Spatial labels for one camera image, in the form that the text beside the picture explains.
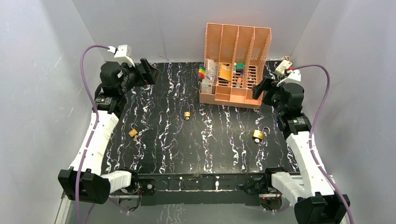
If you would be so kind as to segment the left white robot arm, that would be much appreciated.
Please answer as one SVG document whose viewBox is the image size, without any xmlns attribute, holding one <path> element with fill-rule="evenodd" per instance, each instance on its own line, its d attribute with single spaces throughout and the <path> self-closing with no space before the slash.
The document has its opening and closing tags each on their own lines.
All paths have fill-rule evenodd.
<svg viewBox="0 0 396 224">
<path fill-rule="evenodd" d="M 101 83 L 94 93 L 91 121 L 79 152 L 68 169 L 60 170 L 58 181 L 72 201 L 104 204 L 110 194 L 123 189 L 128 194 L 139 190 L 137 173 L 128 168 L 102 174 L 106 147 L 134 87 L 154 85 L 160 70 L 147 59 L 130 66 L 105 62 L 100 68 Z"/>
</svg>

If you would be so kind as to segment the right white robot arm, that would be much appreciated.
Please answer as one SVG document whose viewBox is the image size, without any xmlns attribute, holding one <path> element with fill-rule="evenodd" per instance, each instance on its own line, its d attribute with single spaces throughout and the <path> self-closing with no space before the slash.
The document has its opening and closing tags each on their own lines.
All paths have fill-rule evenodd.
<svg viewBox="0 0 396 224">
<path fill-rule="evenodd" d="M 275 109 L 278 127 L 294 154 L 303 182 L 300 185 L 281 168 L 268 168 L 263 188 L 269 193 L 280 191 L 294 208 L 299 224 L 347 223 L 350 200 L 336 191 L 323 168 L 311 133 L 313 127 L 302 112 L 303 87 L 266 77 L 252 91 L 254 99 L 263 95 L 262 102 Z"/>
</svg>

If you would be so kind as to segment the brass padlock with keys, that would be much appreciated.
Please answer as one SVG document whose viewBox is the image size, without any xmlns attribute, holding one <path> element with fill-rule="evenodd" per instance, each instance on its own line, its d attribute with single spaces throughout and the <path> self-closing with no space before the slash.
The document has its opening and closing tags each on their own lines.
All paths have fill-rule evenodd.
<svg viewBox="0 0 396 224">
<path fill-rule="evenodd" d="M 139 130 L 138 126 L 135 123 L 132 123 L 130 125 L 130 131 L 128 132 L 128 135 L 133 139 L 135 143 L 139 142 Z"/>
</svg>

